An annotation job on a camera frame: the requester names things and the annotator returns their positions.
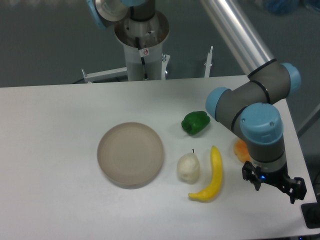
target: gray plate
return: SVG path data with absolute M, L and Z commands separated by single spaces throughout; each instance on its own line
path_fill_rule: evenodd
M 126 122 L 111 128 L 101 139 L 97 159 L 115 184 L 139 188 L 157 175 L 164 161 L 164 147 L 150 127 Z

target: table surface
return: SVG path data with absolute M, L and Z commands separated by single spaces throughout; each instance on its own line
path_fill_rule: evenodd
M 242 179 L 233 154 L 237 137 L 213 118 L 188 136 L 184 116 L 204 111 L 216 87 L 235 89 L 246 76 L 0 88 L 0 238 L 10 239 L 264 239 L 318 234 L 305 225 L 301 204 L 316 198 L 285 100 L 289 175 L 305 179 L 303 201 Z M 103 135 L 125 122 L 154 129 L 164 145 L 156 178 L 138 189 L 112 184 L 101 171 Z M 210 150 L 219 148 L 223 184 L 213 201 L 188 199 L 211 179 Z M 195 150 L 195 184 L 178 180 L 178 159 Z

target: yellow banana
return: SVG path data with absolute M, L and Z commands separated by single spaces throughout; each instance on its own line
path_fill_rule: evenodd
M 209 201 L 220 190 L 223 177 L 222 159 L 220 152 L 216 146 L 212 146 L 210 153 L 212 179 L 210 184 L 198 193 L 189 193 L 189 198 L 198 201 Z

